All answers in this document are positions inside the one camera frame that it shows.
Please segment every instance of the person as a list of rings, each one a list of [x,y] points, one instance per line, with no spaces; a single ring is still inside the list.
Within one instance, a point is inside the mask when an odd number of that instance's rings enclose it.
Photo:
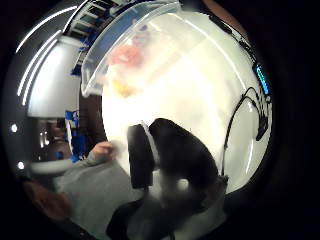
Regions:
[[[177,234],[183,239],[191,234],[186,229],[207,219],[209,225],[196,237],[211,230],[215,219],[206,210],[214,205],[220,187],[217,166],[206,146],[162,118],[149,127],[130,126],[127,137],[131,177],[117,161],[123,145],[101,142],[59,178],[57,192],[32,180],[24,181],[25,190],[49,218],[69,218],[99,240],[163,239],[181,227]],[[154,178],[159,168],[160,177]],[[181,180],[187,184],[182,189]]]
[[[129,176],[115,160],[121,146],[100,142],[88,157],[78,161],[57,181],[52,192],[39,182],[21,178],[23,188],[36,208],[55,221],[70,219],[99,240],[110,239],[105,228],[122,204],[140,199]]]

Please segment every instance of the white table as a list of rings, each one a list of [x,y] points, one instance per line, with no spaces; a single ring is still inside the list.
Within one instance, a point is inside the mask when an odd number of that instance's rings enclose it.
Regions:
[[[165,29],[181,42],[175,45],[157,39],[151,43],[153,52],[147,56],[149,67],[132,75],[133,79],[152,77],[142,93],[123,98],[110,87],[104,87],[104,128],[109,140],[127,144],[128,126],[141,120],[150,125],[159,117],[170,119],[197,136],[221,169],[229,119],[241,94],[249,86],[258,89],[258,82],[251,70],[252,62],[233,38],[206,15],[192,12],[184,15],[189,19],[186,28],[176,26],[181,20],[175,14],[162,15],[149,24],[149,28]],[[152,62],[158,64],[163,52],[167,57],[171,54],[168,61],[151,74]],[[230,177],[227,192],[248,182],[261,162],[270,135],[269,128],[260,142],[253,140],[258,117],[249,103],[241,106],[235,118],[225,162],[225,173]],[[130,174],[128,151],[119,157],[119,162]]]

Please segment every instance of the clear plastic container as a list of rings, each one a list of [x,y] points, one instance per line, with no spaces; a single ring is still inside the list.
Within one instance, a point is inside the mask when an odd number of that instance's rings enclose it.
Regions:
[[[139,89],[144,80],[141,78],[141,81],[135,81],[133,76],[137,76],[135,72],[137,73],[138,68],[148,62],[145,61],[146,55],[150,52],[148,42],[152,39],[166,38],[165,34],[148,26],[148,22],[160,15],[180,10],[177,0],[160,0],[136,4],[119,15],[99,35],[84,59],[81,69],[82,95],[102,95],[103,86],[110,85],[126,96],[134,91],[132,84],[128,82],[129,75],[132,80],[130,82],[135,82],[135,90]],[[149,69],[151,75],[155,67],[149,67],[143,66],[144,69]]]

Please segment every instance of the person's hand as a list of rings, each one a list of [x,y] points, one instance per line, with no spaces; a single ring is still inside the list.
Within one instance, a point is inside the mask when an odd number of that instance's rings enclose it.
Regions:
[[[111,142],[97,143],[92,152],[97,157],[105,157],[106,160],[115,160],[117,155],[117,148]]]

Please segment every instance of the blue object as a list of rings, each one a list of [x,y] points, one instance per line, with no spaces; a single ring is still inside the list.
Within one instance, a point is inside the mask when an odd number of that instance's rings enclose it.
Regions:
[[[81,65],[76,65],[74,69],[71,70],[72,76],[81,76]]]
[[[94,33],[95,32],[95,29],[94,28],[91,28],[91,27],[88,27],[85,32],[91,34],[91,33]]]
[[[79,52],[85,52],[88,50],[88,48],[89,48],[89,46],[81,47],[81,48],[79,48]]]
[[[102,17],[98,17],[98,18],[96,19],[96,23],[101,23],[101,22],[103,22],[103,18],[102,18]]]
[[[55,152],[55,156],[56,156],[56,159],[63,159],[63,152],[59,151],[59,152]]]
[[[261,84],[261,87],[263,89],[264,94],[268,95],[269,94],[269,89],[268,89],[265,77],[264,77],[264,75],[262,73],[261,65],[259,63],[256,63],[254,65],[253,69],[254,69],[254,72],[257,75],[258,79],[259,79],[259,82]]]
[[[65,111],[64,117],[66,120],[72,121],[75,123],[76,127],[78,127],[79,124],[79,116],[77,111]]]
[[[97,38],[97,33],[93,32],[89,35],[88,39],[90,40],[90,43],[92,44],[94,42],[94,40],[96,40]]]
[[[85,153],[85,136],[83,134],[79,134],[77,136],[72,137],[71,139],[72,145],[72,153],[78,156],[83,156]]]
[[[81,40],[81,42],[82,42],[83,44],[89,45],[88,37],[86,37],[86,38],[84,38],[83,40]]]
[[[76,137],[77,136],[77,131],[75,129],[71,129],[71,136]]]
[[[72,161],[72,163],[76,163],[79,161],[79,157],[75,154],[71,154],[70,160]]]

